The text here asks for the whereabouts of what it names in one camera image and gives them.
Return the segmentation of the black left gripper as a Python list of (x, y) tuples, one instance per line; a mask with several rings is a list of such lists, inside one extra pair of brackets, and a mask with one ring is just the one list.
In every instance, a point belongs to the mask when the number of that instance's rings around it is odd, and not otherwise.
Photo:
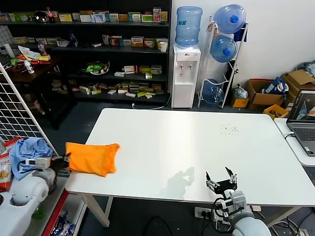
[(51, 159), (51, 169), (53, 170), (63, 170), (69, 169), (69, 161), (71, 153), (63, 155), (63, 158)]

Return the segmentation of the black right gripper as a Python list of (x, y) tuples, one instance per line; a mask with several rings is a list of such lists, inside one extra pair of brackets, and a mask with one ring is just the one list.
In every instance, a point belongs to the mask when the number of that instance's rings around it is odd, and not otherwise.
[(208, 172), (206, 172), (206, 185), (208, 188), (214, 188), (214, 192), (216, 194), (224, 194), (226, 190), (236, 190), (238, 187), (237, 175), (234, 174), (228, 167), (225, 167), (225, 169), (230, 176), (230, 180), (215, 182), (214, 180), (211, 180)]

